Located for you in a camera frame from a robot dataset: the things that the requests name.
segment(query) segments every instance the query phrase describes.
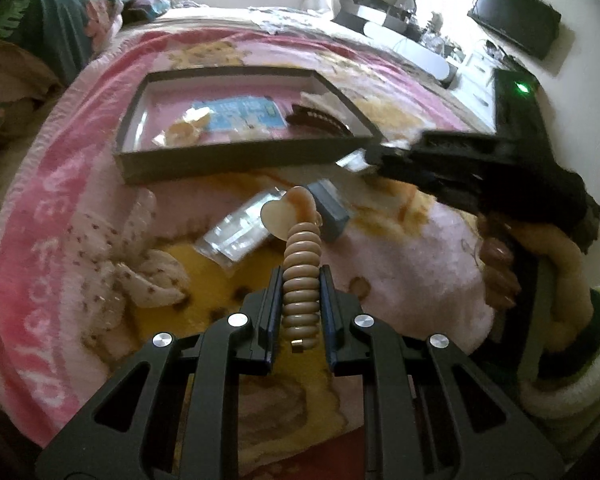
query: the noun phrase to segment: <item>brown comb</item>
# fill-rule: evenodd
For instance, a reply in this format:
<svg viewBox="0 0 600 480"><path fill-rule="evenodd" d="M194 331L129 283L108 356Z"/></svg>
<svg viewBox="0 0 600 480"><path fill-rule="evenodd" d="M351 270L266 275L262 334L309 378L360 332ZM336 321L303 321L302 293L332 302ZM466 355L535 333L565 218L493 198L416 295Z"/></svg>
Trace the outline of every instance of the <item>brown comb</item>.
<svg viewBox="0 0 600 480"><path fill-rule="evenodd" d="M322 110L297 104L291 105L291 109L292 113L285 119L293 126L310 126L339 136L351 135L348 126Z"/></svg>

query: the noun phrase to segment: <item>television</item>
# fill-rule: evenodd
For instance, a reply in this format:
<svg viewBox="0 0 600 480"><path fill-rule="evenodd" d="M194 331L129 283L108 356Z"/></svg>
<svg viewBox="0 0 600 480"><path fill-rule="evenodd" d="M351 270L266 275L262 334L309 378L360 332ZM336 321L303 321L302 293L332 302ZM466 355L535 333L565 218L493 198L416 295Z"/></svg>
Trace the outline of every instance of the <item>television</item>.
<svg viewBox="0 0 600 480"><path fill-rule="evenodd" d="M467 15L539 59L546 57L558 37L561 18L542 0L475 0Z"/></svg>

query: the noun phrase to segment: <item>wall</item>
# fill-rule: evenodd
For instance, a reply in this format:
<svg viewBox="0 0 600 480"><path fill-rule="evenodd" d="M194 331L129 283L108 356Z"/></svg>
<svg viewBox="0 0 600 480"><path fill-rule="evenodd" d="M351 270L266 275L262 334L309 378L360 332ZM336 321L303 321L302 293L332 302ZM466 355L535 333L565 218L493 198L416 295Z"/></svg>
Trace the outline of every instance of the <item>wall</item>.
<svg viewBox="0 0 600 480"><path fill-rule="evenodd" d="M547 60L518 56L539 79L542 111L555 157L577 171L600 203L600 0L546 0L562 14L558 40ZM442 33L471 50L485 38L466 16L473 0L417 0L418 18L425 23L431 10L443 13ZM600 240L586 257L591 283L600 283Z"/></svg>

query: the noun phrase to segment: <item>fingernail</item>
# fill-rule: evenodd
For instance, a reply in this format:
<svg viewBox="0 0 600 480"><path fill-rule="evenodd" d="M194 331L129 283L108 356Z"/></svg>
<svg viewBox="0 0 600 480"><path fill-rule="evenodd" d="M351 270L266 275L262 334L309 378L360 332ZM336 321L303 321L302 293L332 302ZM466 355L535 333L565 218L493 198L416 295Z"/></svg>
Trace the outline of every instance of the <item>fingernail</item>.
<svg viewBox="0 0 600 480"><path fill-rule="evenodd" d="M507 245L497 238L490 238L488 250L491 251L493 258L504 264L510 264L513 261L513 253Z"/></svg>
<svg viewBox="0 0 600 480"><path fill-rule="evenodd" d="M516 277L516 279L513 283L513 290L516 295L520 294L520 291L522 290L522 287L520 286L520 282L518 281L518 277Z"/></svg>
<svg viewBox="0 0 600 480"><path fill-rule="evenodd" d="M518 294L520 294L520 284L518 283L518 281L516 280L515 282L510 281L509 282L509 291L511 294L513 294L514 296L517 296Z"/></svg>
<svg viewBox="0 0 600 480"><path fill-rule="evenodd" d="M510 298L509 296L504 296L502 298L502 301L504 303L504 308L512 308L516 306L516 302L513 300L513 298Z"/></svg>

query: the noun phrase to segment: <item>fleece blanket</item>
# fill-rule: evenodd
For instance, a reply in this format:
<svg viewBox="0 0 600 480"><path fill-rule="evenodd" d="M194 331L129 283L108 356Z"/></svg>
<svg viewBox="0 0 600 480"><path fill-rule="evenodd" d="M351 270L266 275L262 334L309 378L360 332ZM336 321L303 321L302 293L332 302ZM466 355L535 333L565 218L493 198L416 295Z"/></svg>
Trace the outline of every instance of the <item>fleece blanket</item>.
<svg viewBox="0 0 600 480"><path fill-rule="evenodd" d="M282 259L275 244L254 253L258 265L248 267L256 273L237 269L227 277L195 253L190 241L271 186L318 178L336 185L353 218L345 233L325 246L322 262L330 264L336 286L357 294L366 311L405 335L444 332L466 352L490 330L493 314L483 300L471 219L413 186L363 180L334 165L149 186L156 205L147 244L179 259L190 277L189 300L177 309L128 304L121 328L103 339L100 350L83 344L85 277L73 265L68 231L76 215L84 218L87 212L117 230L128 221L139 190L123 184L111 155L120 117L148 72L217 64L319 70L389 140L413 142L423 128L467 129L440 97L397 65L301 34L154 30L92 62L41 129L0 213L0 403L15 425L42 446L116 363L152 333L204 330L237 309L245 291L266 285L271 268ZM246 384L240 400L244 472L362 424L360 382L333 381L324 356L306 354L306 361L293 361L283 353L277 379ZM267 390L270 397L264 395ZM293 424L285 422L290 412L298 414ZM266 417L277 418L275 424L262 426Z"/></svg>

